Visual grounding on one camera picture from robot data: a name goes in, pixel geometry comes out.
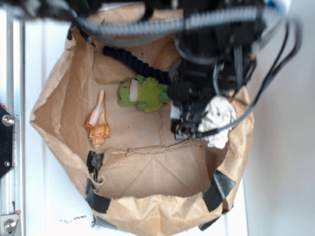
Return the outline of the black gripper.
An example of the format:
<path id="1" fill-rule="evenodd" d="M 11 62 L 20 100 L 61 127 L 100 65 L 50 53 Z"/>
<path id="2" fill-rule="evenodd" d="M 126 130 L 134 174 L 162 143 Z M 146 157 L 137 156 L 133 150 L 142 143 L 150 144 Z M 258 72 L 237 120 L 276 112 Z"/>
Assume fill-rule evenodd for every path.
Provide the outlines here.
<path id="1" fill-rule="evenodd" d="M 256 68 L 255 58 L 218 61 L 199 65 L 186 59 L 178 59 L 169 68 L 170 85 L 167 95 L 172 99 L 171 131 L 175 139 L 201 139 L 234 128 L 243 117 L 217 128 L 198 128 L 209 114 L 207 105 L 215 96 L 234 97 L 251 79 Z"/>

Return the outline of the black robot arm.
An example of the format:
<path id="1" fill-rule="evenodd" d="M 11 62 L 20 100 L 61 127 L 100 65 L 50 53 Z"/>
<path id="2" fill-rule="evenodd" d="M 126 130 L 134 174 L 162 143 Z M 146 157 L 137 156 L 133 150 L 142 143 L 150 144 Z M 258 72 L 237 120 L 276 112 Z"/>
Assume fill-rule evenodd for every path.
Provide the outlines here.
<path id="1" fill-rule="evenodd" d="M 166 88 L 179 114 L 172 120 L 176 138 L 206 138 L 230 131 L 251 109 L 222 127 L 210 127 L 215 96 L 245 86 L 256 67 L 253 46 L 261 41 L 273 8 L 262 0 L 146 0 L 144 13 L 133 23 L 91 22 L 103 0 L 5 0 L 25 19 L 70 21 L 85 35 L 106 43 L 103 53 L 133 66 L 140 77 L 154 77 Z M 181 56 L 175 75 L 153 70 L 126 51 L 131 37 L 144 44 L 174 33 Z"/>

